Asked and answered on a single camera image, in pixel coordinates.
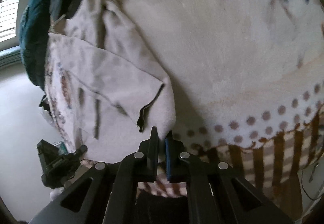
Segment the floral bed blanket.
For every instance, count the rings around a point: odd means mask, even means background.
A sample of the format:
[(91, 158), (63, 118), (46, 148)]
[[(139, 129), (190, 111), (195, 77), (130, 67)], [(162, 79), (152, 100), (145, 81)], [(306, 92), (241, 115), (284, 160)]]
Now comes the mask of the floral bed blanket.
[(169, 132), (275, 205), (323, 155), (321, 0), (115, 0), (171, 80)]

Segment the beige long-sleeve shirt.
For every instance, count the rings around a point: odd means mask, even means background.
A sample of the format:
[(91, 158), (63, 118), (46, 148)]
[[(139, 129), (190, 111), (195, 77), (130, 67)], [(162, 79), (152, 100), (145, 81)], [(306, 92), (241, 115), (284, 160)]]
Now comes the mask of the beige long-sleeve shirt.
[(45, 92), (70, 151), (116, 163), (175, 124), (171, 80), (115, 0), (81, 0), (51, 22)]

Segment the barred window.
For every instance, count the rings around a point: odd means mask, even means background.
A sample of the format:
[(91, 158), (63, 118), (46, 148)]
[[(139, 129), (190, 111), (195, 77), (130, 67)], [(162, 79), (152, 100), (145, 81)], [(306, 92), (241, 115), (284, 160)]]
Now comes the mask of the barred window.
[(1, 1), (1, 50), (15, 43), (19, 1)]

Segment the dark teal folded quilt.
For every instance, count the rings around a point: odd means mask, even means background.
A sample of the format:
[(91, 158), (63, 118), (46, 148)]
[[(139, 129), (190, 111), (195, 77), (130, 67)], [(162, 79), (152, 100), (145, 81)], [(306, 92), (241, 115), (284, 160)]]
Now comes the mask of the dark teal folded quilt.
[(45, 89), (45, 57), (50, 27), (50, 1), (29, 0), (19, 26), (21, 60), (29, 80)]

